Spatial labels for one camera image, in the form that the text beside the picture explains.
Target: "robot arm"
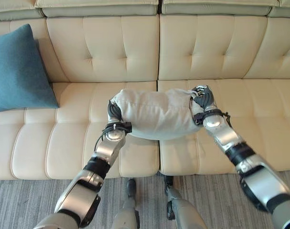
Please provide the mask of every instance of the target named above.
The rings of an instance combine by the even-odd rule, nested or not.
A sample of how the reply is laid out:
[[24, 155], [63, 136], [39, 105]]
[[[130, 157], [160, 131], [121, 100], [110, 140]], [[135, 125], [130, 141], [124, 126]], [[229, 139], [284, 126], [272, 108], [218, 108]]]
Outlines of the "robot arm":
[[208, 134], [234, 164], [241, 176], [240, 185], [257, 209], [272, 214], [275, 229], [290, 229], [290, 190], [265, 159], [256, 154], [244, 139], [231, 128], [230, 122], [214, 102], [207, 85], [193, 89], [195, 102], [204, 113], [196, 114], [194, 121], [203, 124]]
[[87, 165], [62, 193], [54, 214], [43, 219], [34, 229], [78, 229], [90, 224], [100, 203], [98, 192], [126, 142], [126, 134], [131, 131], [131, 123], [121, 122], [120, 109], [109, 103], [108, 124], [99, 138], [101, 144], [97, 149], [95, 146]]

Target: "floor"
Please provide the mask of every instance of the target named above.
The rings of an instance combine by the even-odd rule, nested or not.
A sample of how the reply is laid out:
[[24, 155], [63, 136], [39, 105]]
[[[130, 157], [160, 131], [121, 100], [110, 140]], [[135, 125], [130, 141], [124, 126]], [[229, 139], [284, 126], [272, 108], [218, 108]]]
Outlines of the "floor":
[[[290, 187], [290, 171], [280, 173]], [[126, 198], [127, 178], [108, 179], [100, 191], [98, 211], [89, 229], [110, 229]], [[272, 229], [269, 214], [256, 211], [238, 184], [238, 175], [175, 178], [182, 196], [192, 202], [209, 229]], [[32, 229], [52, 213], [69, 180], [0, 181], [0, 229]], [[166, 219], [163, 177], [136, 179], [141, 229], [175, 229]]]

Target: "white pillow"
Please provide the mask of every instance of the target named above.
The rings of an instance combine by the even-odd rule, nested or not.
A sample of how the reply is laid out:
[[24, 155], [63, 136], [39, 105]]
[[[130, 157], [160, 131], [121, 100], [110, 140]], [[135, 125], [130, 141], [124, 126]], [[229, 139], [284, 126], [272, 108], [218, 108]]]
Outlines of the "white pillow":
[[131, 135], [152, 140], [169, 140], [198, 131], [193, 115], [202, 113], [192, 100], [195, 92], [171, 89], [146, 92], [123, 89], [111, 102], [121, 109], [124, 122], [132, 123]]

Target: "sofa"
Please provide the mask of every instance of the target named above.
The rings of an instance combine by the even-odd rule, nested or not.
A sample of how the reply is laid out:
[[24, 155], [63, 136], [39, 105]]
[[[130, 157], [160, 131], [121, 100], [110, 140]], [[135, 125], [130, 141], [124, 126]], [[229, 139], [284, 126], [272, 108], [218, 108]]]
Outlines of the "sofa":
[[[26, 23], [60, 107], [0, 112], [0, 179], [72, 179], [113, 95], [197, 84], [257, 153], [290, 170], [290, 0], [0, 0], [0, 35]], [[167, 141], [127, 136], [107, 177], [158, 171], [235, 172], [202, 129]]]

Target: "blue pillow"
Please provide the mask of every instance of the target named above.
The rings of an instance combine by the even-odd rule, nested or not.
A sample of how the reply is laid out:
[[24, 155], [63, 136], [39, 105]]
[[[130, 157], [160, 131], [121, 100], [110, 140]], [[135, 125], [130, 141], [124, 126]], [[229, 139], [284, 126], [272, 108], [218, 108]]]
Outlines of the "blue pillow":
[[0, 36], [0, 111], [58, 103], [29, 24]]

